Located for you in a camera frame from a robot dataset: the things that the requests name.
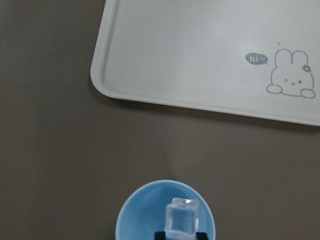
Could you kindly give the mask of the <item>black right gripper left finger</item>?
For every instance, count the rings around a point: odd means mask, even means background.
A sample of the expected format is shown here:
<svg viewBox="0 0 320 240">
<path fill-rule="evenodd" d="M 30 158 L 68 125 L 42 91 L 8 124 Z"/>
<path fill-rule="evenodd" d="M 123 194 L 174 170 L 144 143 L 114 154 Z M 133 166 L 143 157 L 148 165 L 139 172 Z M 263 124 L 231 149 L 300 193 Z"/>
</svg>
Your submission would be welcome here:
<svg viewBox="0 0 320 240">
<path fill-rule="evenodd" d="M 165 231 L 157 231 L 154 233 L 154 240 L 166 240 Z"/>
</svg>

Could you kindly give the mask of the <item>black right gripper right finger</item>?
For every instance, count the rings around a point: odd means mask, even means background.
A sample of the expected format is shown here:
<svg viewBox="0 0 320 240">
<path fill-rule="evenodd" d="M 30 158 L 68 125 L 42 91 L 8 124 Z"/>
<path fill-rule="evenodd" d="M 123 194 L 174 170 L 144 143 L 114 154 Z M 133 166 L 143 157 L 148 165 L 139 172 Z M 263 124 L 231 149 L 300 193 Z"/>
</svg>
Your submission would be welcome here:
<svg viewBox="0 0 320 240">
<path fill-rule="evenodd" d="M 207 232 L 197 227 L 195 232 L 195 240 L 208 240 Z"/>
</svg>

